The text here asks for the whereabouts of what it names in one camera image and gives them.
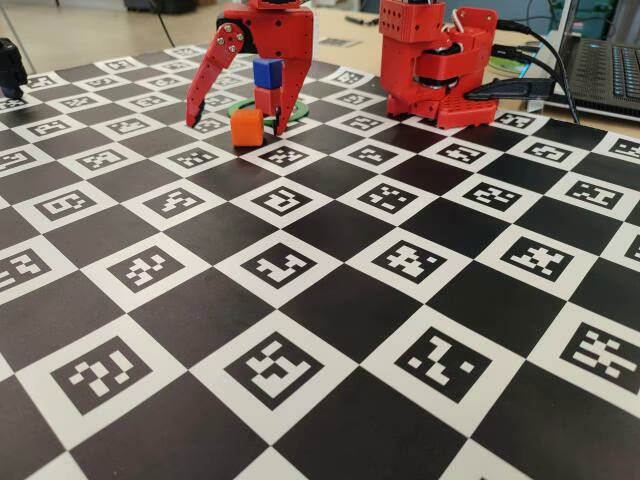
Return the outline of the red gripper, black servo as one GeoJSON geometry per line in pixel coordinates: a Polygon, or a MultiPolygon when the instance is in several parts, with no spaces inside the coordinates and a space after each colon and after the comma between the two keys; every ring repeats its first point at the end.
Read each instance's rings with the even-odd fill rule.
{"type": "Polygon", "coordinates": [[[218,28],[186,97],[186,124],[200,121],[205,97],[219,74],[240,53],[283,59],[280,113],[273,127],[281,135],[312,63],[313,12],[300,1],[249,1],[225,7],[218,28]]]}

